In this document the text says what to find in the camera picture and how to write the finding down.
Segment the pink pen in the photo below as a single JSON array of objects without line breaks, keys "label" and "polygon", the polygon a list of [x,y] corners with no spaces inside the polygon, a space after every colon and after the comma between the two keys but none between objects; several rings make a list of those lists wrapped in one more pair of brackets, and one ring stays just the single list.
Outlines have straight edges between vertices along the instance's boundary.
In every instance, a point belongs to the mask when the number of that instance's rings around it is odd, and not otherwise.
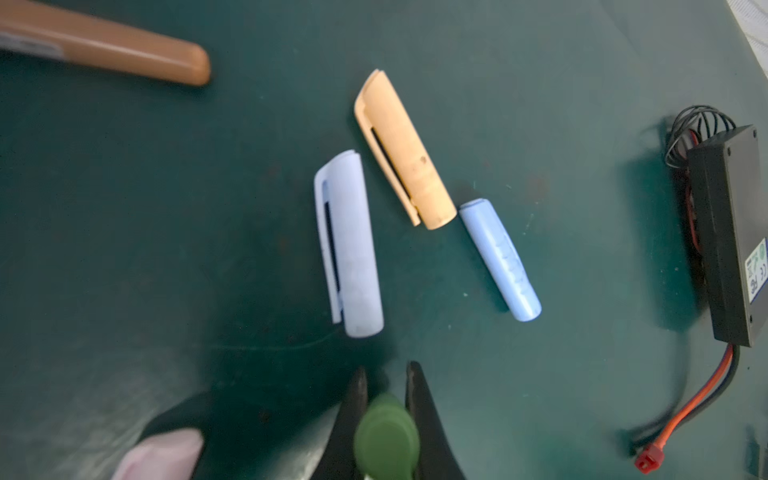
[{"label": "pink pen", "polygon": [[129,450],[112,480],[190,480],[204,446],[193,428],[150,436]]}]

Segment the light-blue pen cap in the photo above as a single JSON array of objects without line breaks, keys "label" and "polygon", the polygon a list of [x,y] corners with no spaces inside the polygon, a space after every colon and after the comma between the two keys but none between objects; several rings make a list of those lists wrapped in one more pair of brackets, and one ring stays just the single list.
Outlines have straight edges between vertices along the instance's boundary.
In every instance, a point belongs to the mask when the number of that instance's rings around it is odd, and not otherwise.
[{"label": "light-blue pen cap", "polygon": [[351,338],[384,328],[367,190],[360,155],[347,150],[314,177],[320,249],[334,324]]}]

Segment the dark green pen cap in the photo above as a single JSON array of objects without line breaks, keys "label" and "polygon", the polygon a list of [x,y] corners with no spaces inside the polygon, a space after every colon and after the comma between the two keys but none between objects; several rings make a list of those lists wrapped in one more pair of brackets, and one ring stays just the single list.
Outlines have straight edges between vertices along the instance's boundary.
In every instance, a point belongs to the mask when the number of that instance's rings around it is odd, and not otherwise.
[{"label": "dark green pen cap", "polygon": [[366,479],[413,479],[420,437],[411,414],[392,394],[377,396],[361,418],[353,438],[358,469]]}]

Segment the black battery box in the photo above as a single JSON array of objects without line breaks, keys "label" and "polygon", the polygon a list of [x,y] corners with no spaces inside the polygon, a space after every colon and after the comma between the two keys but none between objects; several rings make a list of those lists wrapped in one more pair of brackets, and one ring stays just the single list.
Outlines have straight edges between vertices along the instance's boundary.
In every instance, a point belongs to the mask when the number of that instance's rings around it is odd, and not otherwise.
[{"label": "black battery box", "polygon": [[752,347],[767,320],[767,194],[755,126],[688,152],[714,337]]}]

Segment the blue pen cap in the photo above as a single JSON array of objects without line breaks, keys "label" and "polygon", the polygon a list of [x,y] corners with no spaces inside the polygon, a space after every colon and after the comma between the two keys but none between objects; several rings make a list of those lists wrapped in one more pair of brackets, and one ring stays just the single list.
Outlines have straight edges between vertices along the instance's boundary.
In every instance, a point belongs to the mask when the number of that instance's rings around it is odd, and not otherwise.
[{"label": "blue pen cap", "polygon": [[469,201],[460,206],[459,214],[511,314],[520,322],[537,319],[541,302],[491,202]]}]

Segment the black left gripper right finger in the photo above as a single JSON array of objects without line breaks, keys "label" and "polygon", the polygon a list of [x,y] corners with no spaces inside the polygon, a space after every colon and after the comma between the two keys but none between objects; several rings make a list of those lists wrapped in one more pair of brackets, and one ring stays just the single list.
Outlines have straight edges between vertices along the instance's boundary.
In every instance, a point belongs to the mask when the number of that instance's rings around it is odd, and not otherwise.
[{"label": "black left gripper right finger", "polygon": [[406,377],[405,405],[415,422],[420,439],[415,478],[464,480],[466,476],[453,455],[419,362],[408,362]]}]

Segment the brown orange marker pen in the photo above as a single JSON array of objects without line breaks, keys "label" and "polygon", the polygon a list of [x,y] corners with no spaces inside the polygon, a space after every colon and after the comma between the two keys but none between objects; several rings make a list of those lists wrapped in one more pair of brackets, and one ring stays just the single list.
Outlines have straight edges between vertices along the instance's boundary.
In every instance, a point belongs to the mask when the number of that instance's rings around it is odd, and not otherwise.
[{"label": "brown orange marker pen", "polygon": [[1,48],[191,86],[211,78],[198,44],[36,1],[1,3]]}]

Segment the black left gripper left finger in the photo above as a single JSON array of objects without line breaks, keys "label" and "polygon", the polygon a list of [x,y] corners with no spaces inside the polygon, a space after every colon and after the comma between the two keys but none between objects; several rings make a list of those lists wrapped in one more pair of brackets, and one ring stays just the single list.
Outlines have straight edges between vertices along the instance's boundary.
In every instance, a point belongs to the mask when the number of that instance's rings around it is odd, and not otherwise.
[{"label": "black left gripper left finger", "polygon": [[360,480],[364,478],[355,460],[354,435],[366,413],[368,403],[367,374],[365,369],[360,367],[350,380],[324,453],[310,477],[311,480]]}]

